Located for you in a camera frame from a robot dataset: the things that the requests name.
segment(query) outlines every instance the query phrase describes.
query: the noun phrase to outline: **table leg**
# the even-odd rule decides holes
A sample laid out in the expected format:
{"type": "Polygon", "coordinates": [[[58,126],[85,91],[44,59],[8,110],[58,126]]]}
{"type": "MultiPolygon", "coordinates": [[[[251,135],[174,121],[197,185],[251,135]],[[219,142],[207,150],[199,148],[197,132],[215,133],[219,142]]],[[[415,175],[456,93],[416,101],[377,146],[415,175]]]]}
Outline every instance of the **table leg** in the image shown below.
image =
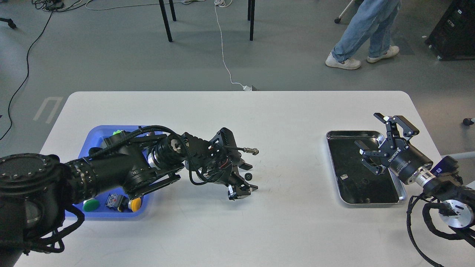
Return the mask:
{"type": "Polygon", "coordinates": [[[165,3],[163,3],[163,0],[158,0],[158,2],[160,3],[161,16],[163,17],[163,23],[165,24],[165,30],[167,31],[168,41],[173,42],[170,33],[170,26],[168,25],[167,12],[165,11],[165,3]]]}
{"type": "Polygon", "coordinates": [[[254,39],[254,9],[256,7],[256,0],[249,0],[251,1],[251,31],[249,33],[249,41],[254,39]]]}
{"type": "Polygon", "coordinates": [[[168,3],[170,4],[171,18],[173,19],[173,21],[177,21],[177,17],[175,16],[175,7],[173,6],[173,0],[168,0],[168,3]]]}
{"type": "Polygon", "coordinates": [[[247,20],[251,20],[251,0],[247,0],[247,20]]]}

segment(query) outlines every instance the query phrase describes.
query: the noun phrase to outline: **green button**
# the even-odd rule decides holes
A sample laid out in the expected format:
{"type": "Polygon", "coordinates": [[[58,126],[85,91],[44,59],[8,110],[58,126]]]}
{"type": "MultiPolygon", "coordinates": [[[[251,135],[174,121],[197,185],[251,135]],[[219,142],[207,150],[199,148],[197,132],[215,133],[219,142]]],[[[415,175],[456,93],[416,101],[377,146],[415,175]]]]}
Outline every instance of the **green button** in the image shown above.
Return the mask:
{"type": "Polygon", "coordinates": [[[98,207],[99,201],[97,199],[86,200],[83,204],[83,210],[86,212],[96,210],[98,207]]]}

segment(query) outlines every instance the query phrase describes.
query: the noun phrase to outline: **person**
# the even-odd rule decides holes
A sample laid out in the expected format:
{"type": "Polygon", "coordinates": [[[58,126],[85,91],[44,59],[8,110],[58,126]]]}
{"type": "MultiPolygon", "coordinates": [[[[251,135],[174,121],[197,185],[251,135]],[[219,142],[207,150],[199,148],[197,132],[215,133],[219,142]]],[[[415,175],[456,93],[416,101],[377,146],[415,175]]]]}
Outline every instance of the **person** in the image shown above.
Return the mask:
{"type": "Polygon", "coordinates": [[[370,49],[366,61],[376,63],[399,53],[399,47],[390,46],[390,30],[401,8],[401,0],[366,0],[353,16],[350,24],[328,55],[325,64],[342,69],[358,69],[361,61],[352,58],[366,40],[370,49]]]}

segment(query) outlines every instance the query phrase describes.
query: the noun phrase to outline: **white sneaker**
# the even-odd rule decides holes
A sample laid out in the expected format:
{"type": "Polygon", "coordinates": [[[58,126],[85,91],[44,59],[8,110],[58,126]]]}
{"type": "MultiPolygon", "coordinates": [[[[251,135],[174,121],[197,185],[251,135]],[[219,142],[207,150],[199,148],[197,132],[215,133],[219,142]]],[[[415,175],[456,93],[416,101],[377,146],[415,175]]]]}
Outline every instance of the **white sneaker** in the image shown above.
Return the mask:
{"type": "Polygon", "coordinates": [[[395,57],[397,54],[399,54],[399,47],[397,47],[397,46],[391,47],[390,46],[388,51],[386,51],[386,53],[382,54],[380,57],[367,57],[366,61],[368,63],[376,63],[376,62],[380,61],[381,59],[395,57]]]}
{"type": "Polygon", "coordinates": [[[338,67],[342,69],[357,69],[361,67],[361,61],[356,60],[354,58],[349,58],[343,63],[338,62],[333,55],[330,53],[327,57],[327,60],[325,61],[325,64],[329,67],[338,67]]]}

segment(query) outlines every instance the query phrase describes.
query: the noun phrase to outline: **power adapter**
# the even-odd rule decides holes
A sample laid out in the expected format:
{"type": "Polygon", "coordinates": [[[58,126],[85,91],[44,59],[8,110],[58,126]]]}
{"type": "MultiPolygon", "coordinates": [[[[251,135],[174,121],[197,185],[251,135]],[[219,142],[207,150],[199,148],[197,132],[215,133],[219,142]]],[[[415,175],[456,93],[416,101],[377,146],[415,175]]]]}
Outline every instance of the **power adapter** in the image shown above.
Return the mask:
{"type": "Polygon", "coordinates": [[[244,86],[242,87],[244,89],[244,91],[257,91],[257,89],[251,85],[251,86],[244,86]]]}
{"type": "Polygon", "coordinates": [[[64,7],[64,3],[61,2],[61,0],[59,0],[59,1],[53,1],[53,2],[54,2],[54,4],[53,4],[54,6],[53,6],[53,7],[52,7],[52,6],[50,6],[50,7],[45,7],[45,10],[47,10],[47,11],[56,11],[56,10],[60,10],[60,9],[62,9],[62,8],[64,7]]]}

